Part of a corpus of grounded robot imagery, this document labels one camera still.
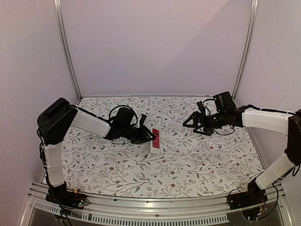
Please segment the white red remote control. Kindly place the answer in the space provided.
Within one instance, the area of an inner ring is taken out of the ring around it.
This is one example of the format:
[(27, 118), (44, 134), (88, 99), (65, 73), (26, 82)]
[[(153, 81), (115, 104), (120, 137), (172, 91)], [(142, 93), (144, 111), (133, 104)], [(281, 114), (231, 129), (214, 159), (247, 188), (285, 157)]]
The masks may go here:
[(161, 154), (161, 144), (160, 144), (160, 131), (158, 128), (153, 127), (152, 133), (155, 136), (155, 139), (151, 141), (150, 153), (159, 155)]

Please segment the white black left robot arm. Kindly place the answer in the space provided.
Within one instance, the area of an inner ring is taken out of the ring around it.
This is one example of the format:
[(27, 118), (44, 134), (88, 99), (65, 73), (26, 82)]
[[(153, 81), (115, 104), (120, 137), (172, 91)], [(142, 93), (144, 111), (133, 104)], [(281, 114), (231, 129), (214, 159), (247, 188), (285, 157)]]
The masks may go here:
[(151, 129), (145, 126), (146, 115), (137, 115), (133, 108), (118, 105), (111, 109), (108, 118), (98, 116), (65, 98), (57, 99), (37, 118), (36, 133), (40, 139), (40, 159), (46, 171), (46, 181), (53, 188), (52, 197), (59, 204), (66, 204), (70, 194), (63, 174), (63, 143), (73, 129), (94, 134), (108, 141), (124, 138), (131, 144), (155, 140)]

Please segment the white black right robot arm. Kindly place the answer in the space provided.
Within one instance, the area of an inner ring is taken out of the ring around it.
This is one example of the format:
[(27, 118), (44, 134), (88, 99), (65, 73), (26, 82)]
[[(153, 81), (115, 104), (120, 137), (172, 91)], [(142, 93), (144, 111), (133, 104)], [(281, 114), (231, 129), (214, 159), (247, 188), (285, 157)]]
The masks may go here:
[(301, 112), (280, 111), (254, 105), (237, 107), (228, 91), (214, 95), (217, 112), (210, 114), (203, 101), (197, 103), (198, 110), (183, 122), (184, 127), (195, 133), (210, 136), (224, 126), (246, 128), (250, 131), (266, 169), (249, 183), (243, 201), (254, 205), (266, 189), (290, 172), (297, 174), (301, 168)]

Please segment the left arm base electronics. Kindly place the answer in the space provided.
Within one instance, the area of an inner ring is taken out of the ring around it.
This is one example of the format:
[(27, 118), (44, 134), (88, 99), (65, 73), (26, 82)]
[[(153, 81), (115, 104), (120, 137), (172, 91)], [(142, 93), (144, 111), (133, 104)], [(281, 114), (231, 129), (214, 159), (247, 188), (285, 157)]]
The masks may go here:
[(82, 194), (79, 189), (69, 191), (66, 182), (56, 187), (49, 185), (46, 201), (58, 204), (63, 208), (63, 211), (72, 209), (82, 210), (89, 204), (89, 200), (85, 194)]

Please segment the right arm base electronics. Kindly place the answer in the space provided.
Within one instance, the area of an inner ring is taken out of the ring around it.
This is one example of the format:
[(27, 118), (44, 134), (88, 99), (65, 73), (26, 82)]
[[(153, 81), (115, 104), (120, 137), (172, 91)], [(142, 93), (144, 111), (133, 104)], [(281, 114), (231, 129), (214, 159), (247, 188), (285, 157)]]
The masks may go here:
[(257, 207), (243, 210), (242, 216), (248, 221), (256, 221), (260, 218), (268, 197), (265, 190), (261, 190), (253, 179), (247, 185), (247, 191), (241, 192), (238, 189), (233, 189), (227, 196), (227, 203), (231, 210), (247, 208), (254, 205)]

